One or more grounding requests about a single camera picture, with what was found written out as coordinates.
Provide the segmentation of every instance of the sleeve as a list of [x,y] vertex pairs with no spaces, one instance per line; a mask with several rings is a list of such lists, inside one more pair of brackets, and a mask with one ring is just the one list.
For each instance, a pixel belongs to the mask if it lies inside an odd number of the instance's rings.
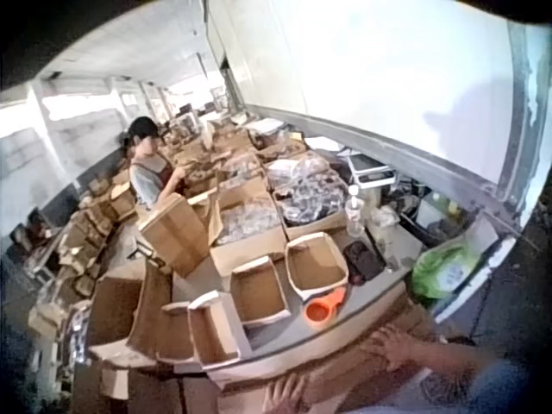
[[162,190],[156,182],[155,176],[144,168],[131,166],[130,182],[140,199],[151,209]]
[[508,412],[526,390],[528,374],[510,361],[498,360],[475,378],[467,408],[478,414]]

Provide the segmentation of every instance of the orange measuring cup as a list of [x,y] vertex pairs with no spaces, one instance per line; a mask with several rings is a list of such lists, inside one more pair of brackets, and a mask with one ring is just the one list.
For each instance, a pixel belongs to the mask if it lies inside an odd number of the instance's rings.
[[332,293],[309,301],[303,310],[309,325],[321,329],[333,320],[337,314],[337,306],[345,298],[345,291],[345,287],[337,287]]

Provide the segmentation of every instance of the plastic bottle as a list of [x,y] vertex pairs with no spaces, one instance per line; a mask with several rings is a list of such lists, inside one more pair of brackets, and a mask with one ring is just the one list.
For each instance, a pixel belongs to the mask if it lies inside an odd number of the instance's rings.
[[348,198],[345,203],[345,213],[347,214],[347,232],[351,237],[360,237],[364,232],[364,222],[361,212],[364,201],[358,198],[359,186],[350,185],[348,188]]

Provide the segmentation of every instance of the bright window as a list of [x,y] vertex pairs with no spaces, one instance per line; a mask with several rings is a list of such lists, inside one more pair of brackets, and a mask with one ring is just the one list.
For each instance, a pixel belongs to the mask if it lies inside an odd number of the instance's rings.
[[42,99],[52,121],[116,108],[111,95],[58,95]]
[[123,93],[121,95],[121,99],[126,106],[138,104],[138,101],[136,101],[136,96],[134,93]]
[[0,138],[31,127],[26,103],[16,103],[0,108]]

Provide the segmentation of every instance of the person's hand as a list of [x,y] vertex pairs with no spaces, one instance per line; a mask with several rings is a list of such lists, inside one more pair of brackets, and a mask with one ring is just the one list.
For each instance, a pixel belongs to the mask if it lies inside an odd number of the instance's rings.
[[387,359],[387,372],[402,367],[411,359],[412,348],[417,339],[391,324],[379,328],[370,335],[372,341],[365,350]]
[[186,169],[182,166],[177,166],[174,168],[174,171],[172,171],[172,178],[176,179],[177,181],[181,181],[185,179],[186,177]]
[[263,414],[298,413],[302,408],[300,402],[306,385],[306,378],[295,373],[269,384],[262,405]]

